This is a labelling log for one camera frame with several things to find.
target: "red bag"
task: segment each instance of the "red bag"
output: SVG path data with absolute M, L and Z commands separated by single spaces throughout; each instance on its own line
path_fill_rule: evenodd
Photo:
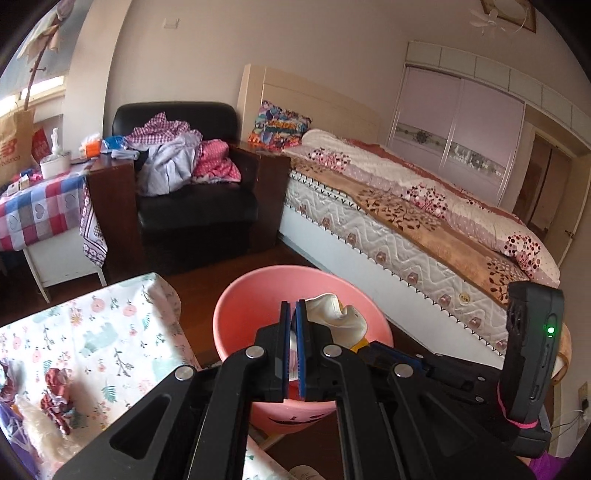
M 33 134 L 33 143 L 31 145 L 31 154 L 37 163 L 39 163 L 46 156 L 51 155 L 51 148 L 47 141 L 45 130 L 40 128 Z

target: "blue gripper pad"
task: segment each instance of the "blue gripper pad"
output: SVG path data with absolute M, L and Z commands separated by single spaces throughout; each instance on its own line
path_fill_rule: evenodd
M 301 398 L 306 397 L 306 337 L 310 334 L 308 330 L 308 317 L 306 314 L 306 302 L 300 300 L 295 304 L 295 335 L 297 338 L 297 374 L 299 383 L 299 394 Z

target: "pink plastic bowl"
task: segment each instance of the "pink plastic bowl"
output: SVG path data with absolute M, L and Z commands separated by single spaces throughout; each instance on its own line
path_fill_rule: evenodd
M 278 265 L 254 270 L 226 288 L 213 314 L 213 338 L 222 360 L 252 345 L 256 331 L 279 319 L 283 300 L 292 305 L 334 293 L 344 305 L 353 305 L 368 323 L 368 341 L 393 346 L 392 331 L 382 312 L 367 295 L 345 280 L 320 270 L 298 265 Z M 304 402 L 286 399 L 283 403 L 252 405 L 251 423 L 267 433 L 293 433 L 335 410 L 335 402 Z

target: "shopping bag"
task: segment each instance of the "shopping bag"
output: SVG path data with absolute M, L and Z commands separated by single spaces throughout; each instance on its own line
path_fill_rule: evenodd
M 33 159 L 39 163 L 46 156 L 51 155 L 51 148 L 47 140 L 45 130 L 40 128 L 33 134 L 33 146 L 31 147 Z
M 33 166 L 33 116 L 28 110 L 0 117 L 0 186 Z

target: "sliding wardrobe door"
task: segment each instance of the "sliding wardrobe door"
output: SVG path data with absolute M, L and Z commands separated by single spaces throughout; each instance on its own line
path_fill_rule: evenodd
M 440 175 L 497 205 L 517 149 L 523 113 L 519 100 L 464 80 L 452 143 Z
M 400 157 L 437 173 L 461 85 L 461 79 L 450 75 L 408 68 L 389 148 Z

